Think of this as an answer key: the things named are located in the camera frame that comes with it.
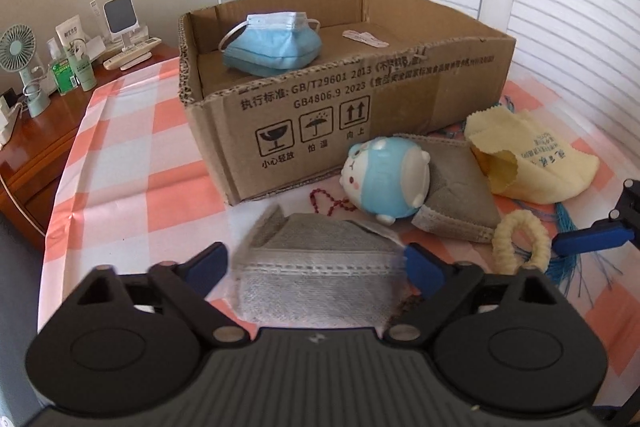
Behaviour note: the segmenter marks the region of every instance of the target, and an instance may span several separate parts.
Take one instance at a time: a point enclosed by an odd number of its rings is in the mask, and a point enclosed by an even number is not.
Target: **open cardboard box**
[[[218,43],[231,28],[279,11],[320,21],[316,60],[272,78],[223,65]],[[236,204],[327,175],[354,143],[423,134],[490,107],[514,46],[429,0],[237,0],[180,18],[180,99],[210,175]]]

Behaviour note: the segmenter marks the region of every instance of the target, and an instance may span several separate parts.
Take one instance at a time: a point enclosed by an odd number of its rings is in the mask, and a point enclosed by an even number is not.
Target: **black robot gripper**
[[[144,275],[96,267],[28,350],[50,401],[29,425],[603,425],[588,409],[606,352],[544,274],[488,275],[416,244],[405,256],[426,298],[381,339],[261,328],[251,340],[204,300],[226,273],[222,243]]]

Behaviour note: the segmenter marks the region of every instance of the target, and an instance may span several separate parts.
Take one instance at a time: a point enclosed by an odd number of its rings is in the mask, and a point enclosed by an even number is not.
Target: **red and white tablecloth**
[[[159,261],[186,261],[214,241],[224,242],[233,252],[273,201],[290,214],[313,212],[309,192],[315,187],[344,197],[332,178],[270,200],[225,206],[191,136],[177,84],[174,58],[95,91],[47,232],[40,327],[97,264],[112,264],[120,273],[140,273]],[[533,79],[508,82],[504,93],[516,110],[529,109],[575,148],[601,158],[591,187],[565,205],[578,227],[606,217],[622,182],[639,178],[638,170],[606,135],[542,84]],[[496,201],[502,213],[517,208],[506,198],[497,196]],[[354,217],[343,210],[334,215]],[[398,227],[404,241],[417,241],[446,261],[473,261],[489,270],[490,245],[440,239],[407,224]],[[568,297],[609,353],[609,372],[598,403],[620,405],[640,384],[640,253],[625,245],[604,255],[611,266],[603,267],[590,254],[582,256],[582,273],[574,276]],[[209,297],[230,313],[219,298],[224,292],[223,281]]]

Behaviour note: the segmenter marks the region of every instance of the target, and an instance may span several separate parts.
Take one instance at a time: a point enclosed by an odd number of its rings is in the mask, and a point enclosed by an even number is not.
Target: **scrunchie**
[[[514,210],[502,218],[496,227],[494,239],[495,272],[513,275],[518,269],[511,236],[516,230],[522,230],[532,242],[531,258],[523,266],[535,266],[542,273],[551,259],[551,239],[542,222],[530,210]]]

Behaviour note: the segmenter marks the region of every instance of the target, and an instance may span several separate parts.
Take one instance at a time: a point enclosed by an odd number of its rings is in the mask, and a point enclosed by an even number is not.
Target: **handheld fan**
[[[0,68],[7,73],[20,73],[22,92],[32,117],[49,107],[49,97],[40,89],[45,71],[36,55],[36,39],[31,28],[15,24],[0,38]]]

